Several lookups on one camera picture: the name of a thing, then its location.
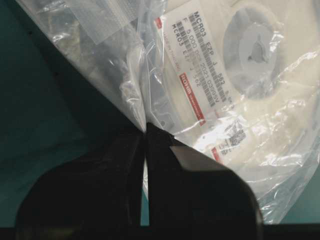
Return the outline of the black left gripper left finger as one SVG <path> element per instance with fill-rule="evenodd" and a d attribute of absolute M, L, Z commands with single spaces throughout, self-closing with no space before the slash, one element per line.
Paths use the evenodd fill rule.
<path fill-rule="evenodd" d="M 144 136 L 123 133 L 35 182 L 19 207 L 17 240 L 123 240 L 141 225 Z"/>

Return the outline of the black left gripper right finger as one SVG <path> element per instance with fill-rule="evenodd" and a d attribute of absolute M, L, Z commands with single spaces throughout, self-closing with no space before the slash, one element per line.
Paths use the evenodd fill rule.
<path fill-rule="evenodd" d="M 256 197 L 231 169 L 152 123 L 146 160 L 152 239 L 262 239 Z"/>

